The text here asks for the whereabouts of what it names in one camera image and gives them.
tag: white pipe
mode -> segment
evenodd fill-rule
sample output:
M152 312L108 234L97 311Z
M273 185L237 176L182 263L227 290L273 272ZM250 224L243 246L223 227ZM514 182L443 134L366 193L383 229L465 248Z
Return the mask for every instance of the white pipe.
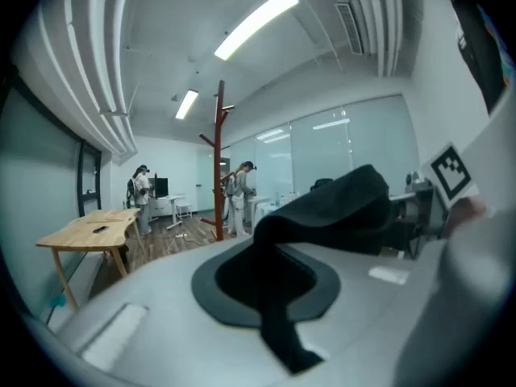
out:
M91 102L93 103L94 110L92 110L91 105L88 105L84 98L82 99L82 102L83 102L82 106L84 107L84 109L87 113L92 115L91 119L92 119L93 124L99 125L99 126L103 125L102 129L105 128L109 131L111 138L118 145L116 152L124 153L126 151L126 147L123 144L123 142L120 140L119 136L114 132L111 125L104 118L99 118L99 117L95 116L95 114L97 114L100 111L100 106L98 105L97 99L93 93L93 90L91 89L91 85L89 84L89 78L88 78L88 75L86 74L85 67L82 62L81 54L79 51L79 46L77 44L76 31L75 31L75 27L73 26L74 17L73 17L72 0L64 0L64 16L66 19L67 32L68 32L68 36L69 36L69 42L70 42L70 47L72 49L73 57L74 57L76 65L77 65L78 72L81 75L82 82L86 88L86 92L88 93L89 98L90 98Z
M77 100L75 93L72 90L68 80L63 73L63 70L60 67L59 61L57 60L56 54L54 53L52 44L50 43L50 38L48 37L47 28L44 21L43 16L43 7L40 3L37 7L37 21L39 26L39 32L41 34L44 48L48 54L48 58L50 60L51 65L53 66L59 80L64 86L65 93L71 98L72 104L74 104L79 110L79 114L77 114L78 120L82 121L83 127L88 131L90 135L92 135L99 143L101 143L106 149L117 152L117 149L111 144L106 137L98 130L98 128L93 124L87 113L81 106L81 103Z
M385 0L387 10L387 69L385 75L393 76L394 49L396 48L396 9L394 0Z
M374 15L372 13L371 0L360 0L362 12L364 13L365 26L368 31L369 49L372 54L378 52L377 47L377 31L374 24Z
M118 102L122 107L121 111L127 111L125 99L123 96L123 87L122 87L122 65L120 61L121 51L120 45L122 44L122 21L123 21L123 8L125 7L126 0L115 0L114 13L113 13L113 59L114 59L114 78L116 81ZM135 138L132 135L131 127L129 126L129 122L124 119L122 122L126 135L129 138L131 144L129 145L133 151L136 151L136 142Z
M102 93L98 94L98 96L102 96L105 99L110 110L115 110L116 105L114 104L113 90L111 89L109 73L107 71L106 49L104 47L105 14L106 0L89 0L89 21L92 24L89 36L90 45L94 55L98 80L102 88Z
M396 27L396 52L394 53L394 67L393 67L393 74L396 74L397 69L397 59L400 54L400 50L402 49L402 41L403 41L403 1L402 0L395 0L396 3L396 20L397 20L397 27Z
M371 4L372 13L374 14L374 24L377 30L378 77L383 77L385 71L385 38L383 8L380 0L371 0Z

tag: air vent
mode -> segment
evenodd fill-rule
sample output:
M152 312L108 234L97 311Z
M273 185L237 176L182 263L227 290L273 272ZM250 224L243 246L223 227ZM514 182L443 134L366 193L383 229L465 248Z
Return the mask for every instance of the air vent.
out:
M335 4L335 7L339 12L340 19L342 20L352 53L363 56L364 48L360 41L358 29L356 28L355 16L353 15L351 5L346 2L338 2Z

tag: wooden table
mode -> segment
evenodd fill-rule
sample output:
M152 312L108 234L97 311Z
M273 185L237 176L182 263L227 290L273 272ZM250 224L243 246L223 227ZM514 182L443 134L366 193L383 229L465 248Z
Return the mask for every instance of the wooden table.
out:
M64 287L64 293L72 305L77 309L77 303L70 291L70 287L65 278L63 267L59 260L59 251L72 252L105 252L113 254L114 262L119 268L122 277L127 275L120 257L119 248L126 243L126 229L133 225L138 238L139 248L145 258L144 246L139 237L138 227L136 226L136 213L134 210L94 210L85 217L75 219L60 231L40 239L36 246L52 249L54 263L57 273ZM102 232L94 233L100 227L107 227Z

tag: white chair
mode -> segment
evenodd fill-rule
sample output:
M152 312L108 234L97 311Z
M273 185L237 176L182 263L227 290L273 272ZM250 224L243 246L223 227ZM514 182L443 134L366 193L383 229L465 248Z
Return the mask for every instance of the white chair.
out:
M176 212L179 219L183 219L185 216L189 216L192 218L192 204L189 202L186 196L184 198L178 198L176 200Z

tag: white pants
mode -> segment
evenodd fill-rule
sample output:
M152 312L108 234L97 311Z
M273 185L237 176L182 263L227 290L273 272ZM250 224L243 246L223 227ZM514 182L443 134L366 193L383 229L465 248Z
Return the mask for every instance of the white pants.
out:
M227 233L236 236L249 235L243 228L243 194L241 198L235 196L229 199L229 219L227 220Z
M137 215L139 233L148 234L151 230L150 226L148 225L148 204L140 205L137 203L135 206L136 208L139 208Z
M226 219L229 216L229 205L230 205L229 201L230 201L229 197L224 198L223 219Z

